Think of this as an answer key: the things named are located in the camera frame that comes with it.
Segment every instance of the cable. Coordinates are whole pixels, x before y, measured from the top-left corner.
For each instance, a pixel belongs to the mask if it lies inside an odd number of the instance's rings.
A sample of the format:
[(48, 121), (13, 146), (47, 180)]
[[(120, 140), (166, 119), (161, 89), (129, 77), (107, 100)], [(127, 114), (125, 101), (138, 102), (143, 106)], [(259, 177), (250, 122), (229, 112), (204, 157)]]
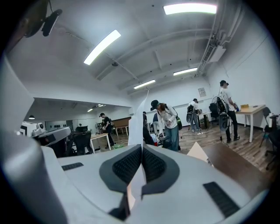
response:
[(51, 4), (51, 0), (49, 0), (49, 7), (51, 8), (51, 11), (53, 12), (53, 7), (52, 7), (52, 4)]

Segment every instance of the person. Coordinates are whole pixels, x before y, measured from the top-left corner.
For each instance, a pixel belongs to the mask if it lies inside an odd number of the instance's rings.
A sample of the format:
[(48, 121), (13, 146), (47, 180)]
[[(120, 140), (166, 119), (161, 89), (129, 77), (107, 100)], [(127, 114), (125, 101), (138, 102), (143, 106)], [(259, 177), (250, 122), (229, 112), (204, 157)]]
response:
[(198, 124), (198, 120), (197, 120), (197, 115), (196, 115), (196, 112), (198, 110), (198, 101), (196, 98), (194, 98), (190, 103), (189, 105), (192, 105), (193, 106), (193, 112), (192, 112), (192, 121), (191, 121), (191, 128), (192, 128), (192, 132), (195, 132), (195, 131), (201, 131), (201, 128)]
[(143, 111), (143, 125), (147, 126), (147, 115), (145, 111)]
[(159, 124), (158, 124), (158, 113), (155, 113), (155, 114), (154, 114), (153, 126), (154, 126), (154, 133), (157, 134), (157, 133), (158, 133), (158, 129), (159, 129)]
[[(233, 141), (237, 141), (240, 139), (240, 137), (237, 134), (237, 120), (236, 120), (236, 114), (235, 109), (237, 108), (237, 105), (232, 101), (231, 99), (231, 93), (228, 90), (228, 83), (225, 80), (222, 80), (220, 82), (220, 91), (218, 97), (222, 100), (224, 106), (226, 107), (227, 114), (232, 120), (233, 129), (234, 129), (234, 139)], [(226, 130), (227, 135), (227, 143), (231, 142), (231, 136), (229, 132), (229, 128)]]
[(109, 138), (110, 145), (114, 146), (115, 143), (114, 143), (114, 141), (112, 139), (112, 136), (111, 136), (112, 125), (111, 125), (110, 119), (104, 113), (101, 113), (100, 116), (104, 119), (104, 123), (105, 123), (104, 129), (106, 129), (106, 132), (108, 133), (108, 138)]
[(160, 127), (159, 133), (163, 133), (163, 122), (165, 125), (165, 136), (171, 137), (171, 147), (173, 151), (179, 150), (179, 129), (177, 125), (177, 112), (170, 105), (159, 103), (157, 100), (151, 102), (151, 111), (157, 109), (157, 119)]

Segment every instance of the white t-shirt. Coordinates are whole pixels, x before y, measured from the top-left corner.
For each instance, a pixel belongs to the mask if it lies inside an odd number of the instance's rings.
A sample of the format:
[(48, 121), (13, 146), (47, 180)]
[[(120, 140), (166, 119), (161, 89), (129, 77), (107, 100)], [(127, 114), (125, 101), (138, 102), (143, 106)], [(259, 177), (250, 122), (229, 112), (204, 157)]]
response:
[(195, 110), (198, 109), (198, 105), (197, 105), (197, 103), (195, 103), (194, 101), (191, 101), (189, 104), (192, 105), (192, 106), (194, 107)]
[(228, 89), (221, 88), (220, 92), (219, 92), (219, 97), (221, 98), (223, 103), (227, 104), (229, 111), (234, 111), (235, 110), (234, 106), (229, 103), (228, 99), (231, 98), (231, 93)]

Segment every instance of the woman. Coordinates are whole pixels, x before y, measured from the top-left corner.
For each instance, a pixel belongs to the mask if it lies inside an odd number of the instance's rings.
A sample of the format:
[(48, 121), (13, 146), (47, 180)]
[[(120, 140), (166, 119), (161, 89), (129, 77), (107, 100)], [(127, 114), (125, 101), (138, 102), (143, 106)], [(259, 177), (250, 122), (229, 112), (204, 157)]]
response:
[(176, 121), (177, 112), (174, 108), (170, 105), (166, 105), (164, 103), (159, 103), (157, 100), (153, 100), (151, 102), (152, 108), (150, 109), (155, 110), (157, 109), (157, 119), (159, 123), (159, 133), (163, 133), (163, 122), (165, 124), (165, 136), (170, 137), (172, 144), (171, 150), (178, 151), (179, 147), (179, 130)]

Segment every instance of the jeans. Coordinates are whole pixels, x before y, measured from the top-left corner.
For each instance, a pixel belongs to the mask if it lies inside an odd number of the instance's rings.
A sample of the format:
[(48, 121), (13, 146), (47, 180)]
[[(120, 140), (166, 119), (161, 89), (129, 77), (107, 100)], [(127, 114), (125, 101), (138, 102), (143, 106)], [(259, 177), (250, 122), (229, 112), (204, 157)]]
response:
[[(233, 130), (234, 130), (234, 138), (236, 139), (238, 137), (238, 135), (237, 135), (237, 120), (236, 120), (235, 112), (234, 111), (228, 111), (227, 114), (232, 120)], [(230, 140), (231, 139), (231, 134), (229, 132), (229, 127), (226, 130), (226, 135), (227, 135), (227, 140)]]
[(196, 115), (196, 113), (194, 112), (194, 113), (192, 113), (192, 121), (191, 121), (191, 127), (192, 127), (192, 130), (194, 130), (195, 128), (194, 128), (194, 124), (193, 124), (193, 122), (196, 124), (196, 129), (199, 129), (200, 128), (200, 126), (198, 125), (198, 121), (197, 121), (197, 115)]
[(157, 134), (158, 133), (158, 129), (159, 129), (158, 121), (154, 121), (153, 125), (154, 125), (154, 133)]
[(179, 129), (178, 125), (174, 128), (167, 128), (165, 126), (165, 136), (169, 137), (171, 136), (171, 139), (168, 139), (167, 141), (172, 141), (170, 150), (172, 151), (178, 151), (179, 147)]
[(111, 136), (111, 132), (112, 132), (112, 126), (111, 125), (107, 126), (106, 132), (108, 133), (108, 138), (109, 138), (110, 145), (111, 146), (115, 145), (115, 143), (114, 143), (114, 141), (112, 139), (112, 136)]

